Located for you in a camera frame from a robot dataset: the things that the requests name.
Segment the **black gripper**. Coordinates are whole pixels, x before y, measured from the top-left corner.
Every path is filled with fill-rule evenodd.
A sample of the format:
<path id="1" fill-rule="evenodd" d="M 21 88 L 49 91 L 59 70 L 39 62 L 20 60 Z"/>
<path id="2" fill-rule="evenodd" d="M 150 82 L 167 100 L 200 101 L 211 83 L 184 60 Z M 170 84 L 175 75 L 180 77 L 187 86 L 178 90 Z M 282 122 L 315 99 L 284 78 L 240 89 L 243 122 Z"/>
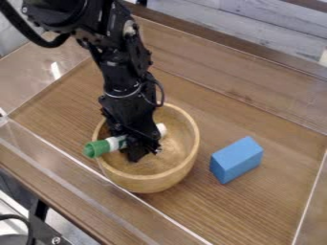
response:
<path id="1" fill-rule="evenodd" d="M 99 97 L 99 103 L 103 107 L 101 113 L 108 131 L 113 137 L 125 135 L 129 131 L 155 135 L 154 113 L 159 107 L 155 89 L 140 89 L 129 94 L 104 91 Z M 160 146 L 158 139 L 129 135 L 127 137 L 128 160 L 136 163 L 147 154 L 156 154 Z"/>

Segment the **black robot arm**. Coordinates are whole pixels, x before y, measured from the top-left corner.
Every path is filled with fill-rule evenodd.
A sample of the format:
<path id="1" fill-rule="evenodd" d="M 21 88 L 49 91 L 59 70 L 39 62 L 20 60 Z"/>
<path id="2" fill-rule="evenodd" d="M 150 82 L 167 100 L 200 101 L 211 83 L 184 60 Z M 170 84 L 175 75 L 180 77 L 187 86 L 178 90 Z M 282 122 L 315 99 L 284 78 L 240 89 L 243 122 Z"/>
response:
<path id="1" fill-rule="evenodd" d="M 150 72 L 151 51 L 139 25 L 120 0 L 21 0 L 16 9 L 0 0 L 0 13 L 17 31 L 44 48 L 60 47 L 68 39 L 88 50 L 103 73 L 99 96 L 104 121 L 120 149 L 138 162 L 162 147 L 155 110 L 164 105 L 164 89 Z"/>

